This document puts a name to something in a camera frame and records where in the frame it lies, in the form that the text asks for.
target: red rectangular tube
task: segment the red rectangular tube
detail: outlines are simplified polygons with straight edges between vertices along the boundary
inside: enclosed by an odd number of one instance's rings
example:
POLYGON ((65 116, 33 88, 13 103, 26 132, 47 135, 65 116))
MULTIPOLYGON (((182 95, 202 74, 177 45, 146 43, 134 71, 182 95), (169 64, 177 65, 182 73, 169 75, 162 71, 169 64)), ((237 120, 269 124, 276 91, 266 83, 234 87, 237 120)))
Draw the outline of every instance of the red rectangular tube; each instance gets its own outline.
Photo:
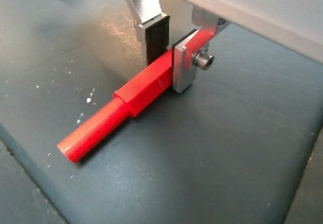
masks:
POLYGON ((172 84, 172 50, 114 92, 113 99, 57 144, 75 163, 125 119, 136 116, 172 84))

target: metal bolt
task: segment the metal bolt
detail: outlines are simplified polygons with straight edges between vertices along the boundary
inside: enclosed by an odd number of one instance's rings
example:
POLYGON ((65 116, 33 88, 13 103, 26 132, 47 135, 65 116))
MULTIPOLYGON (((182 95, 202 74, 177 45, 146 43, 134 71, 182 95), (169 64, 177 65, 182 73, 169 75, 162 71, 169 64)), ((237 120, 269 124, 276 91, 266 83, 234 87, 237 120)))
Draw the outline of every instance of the metal bolt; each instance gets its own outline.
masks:
POLYGON ((202 70, 206 70, 214 61, 214 56, 208 54, 205 51, 198 51, 196 53, 196 58, 193 64, 202 70))

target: gray table surface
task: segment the gray table surface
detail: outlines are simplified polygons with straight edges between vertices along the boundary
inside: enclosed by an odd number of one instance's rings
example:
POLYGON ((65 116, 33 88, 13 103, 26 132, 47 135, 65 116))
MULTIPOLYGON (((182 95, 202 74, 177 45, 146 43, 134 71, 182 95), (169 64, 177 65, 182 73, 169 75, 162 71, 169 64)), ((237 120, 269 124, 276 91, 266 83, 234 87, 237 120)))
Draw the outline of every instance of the gray table surface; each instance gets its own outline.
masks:
MULTIPOLYGON (((173 40, 190 8, 161 2, 173 40)), ((70 164, 58 141, 144 67, 126 5, 0 3, 0 135, 66 221, 282 222, 321 126, 321 65, 230 25, 186 92, 70 164)))

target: gray metal plate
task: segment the gray metal plate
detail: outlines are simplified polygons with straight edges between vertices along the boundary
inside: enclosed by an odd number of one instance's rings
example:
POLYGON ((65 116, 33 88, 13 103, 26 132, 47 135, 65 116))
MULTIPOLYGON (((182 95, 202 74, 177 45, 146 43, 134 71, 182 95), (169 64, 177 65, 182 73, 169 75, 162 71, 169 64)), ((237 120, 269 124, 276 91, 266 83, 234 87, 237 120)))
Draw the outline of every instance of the gray metal plate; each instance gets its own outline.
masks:
MULTIPOLYGON (((65 219, 281 222, 321 120, 321 65, 229 26, 188 91, 168 90, 70 164, 57 142, 144 67, 125 2, 0 2, 0 135, 65 219)), ((190 8, 161 5, 182 36, 190 8)))
POLYGON ((323 62, 321 0, 185 0, 323 62))

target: silver bracket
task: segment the silver bracket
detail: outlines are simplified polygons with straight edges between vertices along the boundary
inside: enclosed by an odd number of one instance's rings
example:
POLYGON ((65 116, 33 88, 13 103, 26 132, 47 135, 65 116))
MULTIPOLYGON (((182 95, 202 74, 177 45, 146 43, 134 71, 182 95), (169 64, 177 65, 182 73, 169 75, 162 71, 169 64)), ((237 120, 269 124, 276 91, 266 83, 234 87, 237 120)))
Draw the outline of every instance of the silver bracket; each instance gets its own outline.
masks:
POLYGON ((192 31, 173 45, 173 89, 181 93, 196 79, 196 68, 206 70, 214 57, 208 54, 210 39, 228 23, 204 9, 193 7, 192 22, 200 30, 192 31))
POLYGON ((142 58, 152 63, 166 51, 169 16, 161 12, 158 0, 125 0, 134 18, 136 37, 141 42, 142 58))

